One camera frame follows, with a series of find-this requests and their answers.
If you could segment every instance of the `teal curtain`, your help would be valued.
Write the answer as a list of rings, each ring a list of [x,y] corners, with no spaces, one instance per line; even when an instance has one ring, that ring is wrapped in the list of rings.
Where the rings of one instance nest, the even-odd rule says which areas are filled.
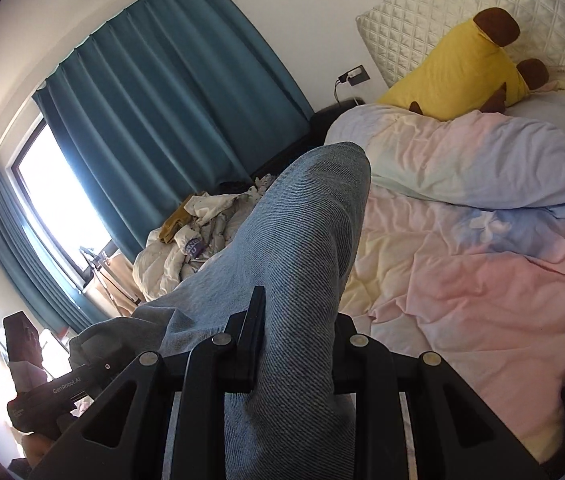
[[[0,171],[0,263],[41,325],[76,332],[108,317],[74,286],[36,234]]]
[[[139,0],[34,95],[133,261],[191,192],[247,181],[309,132],[312,109],[231,0]]]

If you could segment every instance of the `yellow cloth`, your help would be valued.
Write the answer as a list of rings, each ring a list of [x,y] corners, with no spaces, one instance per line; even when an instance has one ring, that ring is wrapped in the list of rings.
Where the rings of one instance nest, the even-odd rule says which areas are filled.
[[[163,244],[170,244],[174,241],[174,235],[182,229],[185,225],[192,221],[192,216],[184,210],[184,206],[193,195],[189,195],[184,199],[178,209],[173,212],[168,219],[165,220],[162,228],[160,229],[160,234],[158,235],[159,240]]]
[[[504,82],[507,106],[529,94],[504,49],[469,20],[452,28],[422,64],[393,85],[378,103],[409,109],[417,101],[425,116],[450,121],[479,110]]]

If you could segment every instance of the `metal screw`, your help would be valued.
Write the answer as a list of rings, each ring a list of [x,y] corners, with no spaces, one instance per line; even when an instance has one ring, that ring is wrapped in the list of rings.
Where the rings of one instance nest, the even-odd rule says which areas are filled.
[[[349,338],[349,343],[358,348],[363,348],[369,344],[369,339],[365,335],[355,334]]]
[[[155,352],[145,352],[140,356],[140,364],[143,366],[152,366],[158,362],[158,354]]]
[[[227,332],[221,332],[220,334],[216,334],[211,338],[211,342],[217,346],[225,346],[231,343],[231,334]]]
[[[426,365],[438,366],[442,362],[442,357],[440,357],[440,355],[438,355],[436,352],[427,352],[422,356],[422,360]]]

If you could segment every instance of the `electrical outlet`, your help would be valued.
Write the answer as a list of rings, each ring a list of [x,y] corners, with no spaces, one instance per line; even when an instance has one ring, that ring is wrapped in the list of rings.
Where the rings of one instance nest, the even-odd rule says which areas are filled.
[[[369,79],[371,79],[371,77],[369,77],[369,74],[367,74],[363,65],[358,65],[356,68],[349,70],[349,72],[342,74],[338,78],[338,81],[343,84],[348,82],[351,86],[356,86],[368,81]]]

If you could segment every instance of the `white blanket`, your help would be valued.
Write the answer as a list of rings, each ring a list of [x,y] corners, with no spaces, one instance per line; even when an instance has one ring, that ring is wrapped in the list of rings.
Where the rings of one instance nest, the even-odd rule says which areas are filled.
[[[160,229],[150,232],[146,248],[133,264],[133,279],[147,301],[175,290],[230,244],[273,182],[274,178],[266,175],[262,180],[256,179],[256,185],[246,193],[193,196],[185,205],[185,210],[193,217],[187,227],[199,233],[206,245],[195,259],[186,256],[176,243],[163,244],[158,238]]]

